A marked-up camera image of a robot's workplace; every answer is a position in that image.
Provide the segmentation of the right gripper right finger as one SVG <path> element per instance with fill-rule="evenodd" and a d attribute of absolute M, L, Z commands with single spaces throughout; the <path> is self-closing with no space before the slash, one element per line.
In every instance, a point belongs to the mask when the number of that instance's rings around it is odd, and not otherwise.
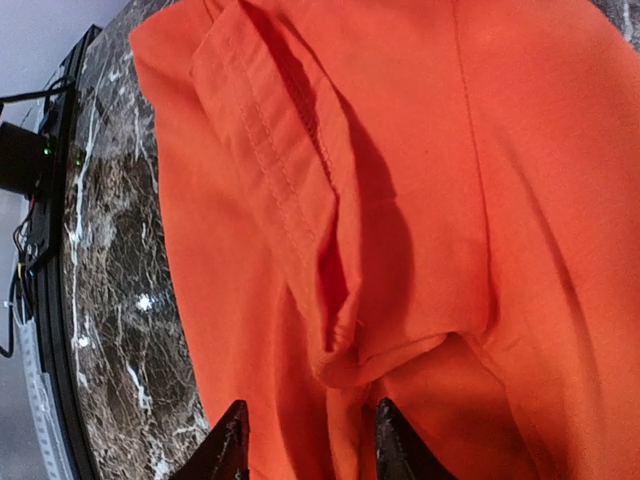
<path fill-rule="evenodd" d="M 454 480 L 389 398 L 376 411 L 376 473 L 379 480 Z"/>

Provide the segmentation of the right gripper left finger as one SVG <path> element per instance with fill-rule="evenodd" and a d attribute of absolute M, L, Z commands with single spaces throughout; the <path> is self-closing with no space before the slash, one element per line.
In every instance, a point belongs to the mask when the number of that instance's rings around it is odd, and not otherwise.
<path fill-rule="evenodd" d="M 235 400 L 171 480 L 245 480 L 249 469 L 249 409 Z"/>

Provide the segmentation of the red t-shirt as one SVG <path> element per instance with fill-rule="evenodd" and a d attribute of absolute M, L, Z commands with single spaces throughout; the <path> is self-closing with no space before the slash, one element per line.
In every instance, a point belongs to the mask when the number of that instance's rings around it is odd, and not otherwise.
<path fill-rule="evenodd" d="M 180 1 L 130 37 L 207 418 L 254 479 L 639 475 L 639 58 L 588 1 Z"/>

